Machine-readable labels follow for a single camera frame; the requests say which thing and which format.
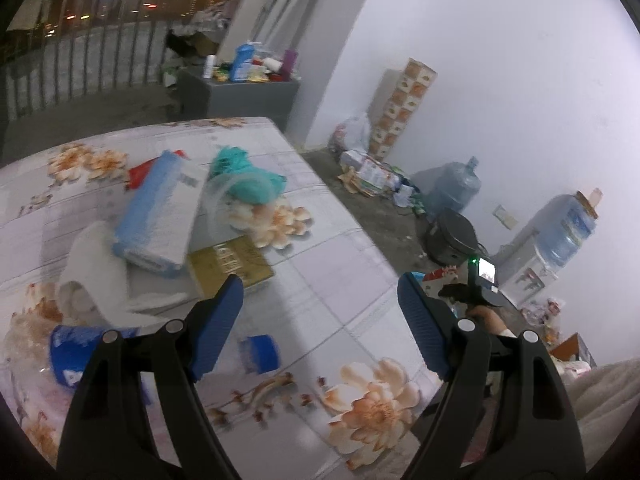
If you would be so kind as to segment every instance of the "wall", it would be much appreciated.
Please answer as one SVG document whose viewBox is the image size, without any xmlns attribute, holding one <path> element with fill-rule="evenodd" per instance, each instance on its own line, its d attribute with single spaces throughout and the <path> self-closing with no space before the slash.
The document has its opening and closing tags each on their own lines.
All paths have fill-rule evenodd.
<svg viewBox="0 0 640 480">
<path fill-rule="evenodd" d="M 554 196 L 600 187 L 597 232 L 551 292 L 596 361 L 640 357 L 640 36 L 620 1 L 367 0 L 307 145 L 366 109 L 408 56 L 438 79 L 388 162 L 414 173 L 477 156 L 482 191 L 465 215 L 491 251 L 515 234 L 493 218 L 498 204 L 517 231 Z"/>
<path fill-rule="evenodd" d="M 318 0 L 298 49 L 302 84 L 286 136 L 302 147 L 365 0 Z"/>
</svg>

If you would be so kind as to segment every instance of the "blue water jug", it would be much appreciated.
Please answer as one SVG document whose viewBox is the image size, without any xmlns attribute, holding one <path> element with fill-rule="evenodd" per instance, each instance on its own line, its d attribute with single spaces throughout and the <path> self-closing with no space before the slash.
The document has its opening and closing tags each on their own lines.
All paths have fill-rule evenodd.
<svg viewBox="0 0 640 480">
<path fill-rule="evenodd" d="M 446 207 L 456 213 L 462 212 L 478 194 L 481 183 L 474 173 L 477 165 L 474 156 L 466 164 L 452 162 L 446 165 L 433 189 L 424 197 L 424 211 L 429 220 L 435 220 Z"/>
<path fill-rule="evenodd" d="M 581 193 L 567 195 L 550 219 L 539 227 L 536 246 L 545 261 L 561 269 L 596 228 L 598 215 Z"/>
</svg>

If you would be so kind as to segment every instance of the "wall outlet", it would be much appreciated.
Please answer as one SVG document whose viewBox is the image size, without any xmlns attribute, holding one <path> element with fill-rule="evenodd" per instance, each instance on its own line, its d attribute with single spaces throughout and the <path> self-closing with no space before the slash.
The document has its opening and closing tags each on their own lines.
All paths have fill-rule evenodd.
<svg viewBox="0 0 640 480">
<path fill-rule="evenodd" d="M 509 231 L 511 231 L 516 225 L 518 225 L 518 221 L 507 212 L 505 208 L 499 205 L 495 208 L 494 216 L 500 221 L 502 225 L 504 225 Z"/>
</svg>

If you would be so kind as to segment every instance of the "red packet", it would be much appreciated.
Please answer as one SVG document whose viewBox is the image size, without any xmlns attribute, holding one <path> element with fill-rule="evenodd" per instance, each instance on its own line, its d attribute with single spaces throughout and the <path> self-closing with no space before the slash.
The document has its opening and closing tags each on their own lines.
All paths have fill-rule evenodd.
<svg viewBox="0 0 640 480">
<path fill-rule="evenodd" d="M 174 153 L 176 155 L 180 155 L 182 158 L 188 158 L 187 154 L 184 153 L 183 150 L 176 150 Z M 143 162 L 135 168 L 131 168 L 129 170 L 129 182 L 127 183 L 127 189 L 137 189 L 142 186 L 142 183 L 145 181 L 145 177 L 147 176 L 149 170 L 157 159 L 157 157 L 152 158 L 151 160 Z"/>
</svg>

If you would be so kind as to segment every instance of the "white bottle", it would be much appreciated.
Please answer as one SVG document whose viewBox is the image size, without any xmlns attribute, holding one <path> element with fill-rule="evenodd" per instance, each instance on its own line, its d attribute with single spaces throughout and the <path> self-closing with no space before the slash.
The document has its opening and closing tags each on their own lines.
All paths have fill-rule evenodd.
<svg viewBox="0 0 640 480">
<path fill-rule="evenodd" d="M 204 70 L 202 71 L 202 77 L 204 79 L 211 79 L 213 75 L 213 69 L 216 66 L 216 56 L 211 54 L 207 56 L 207 60 L 204 63 Z"/>
</svg>

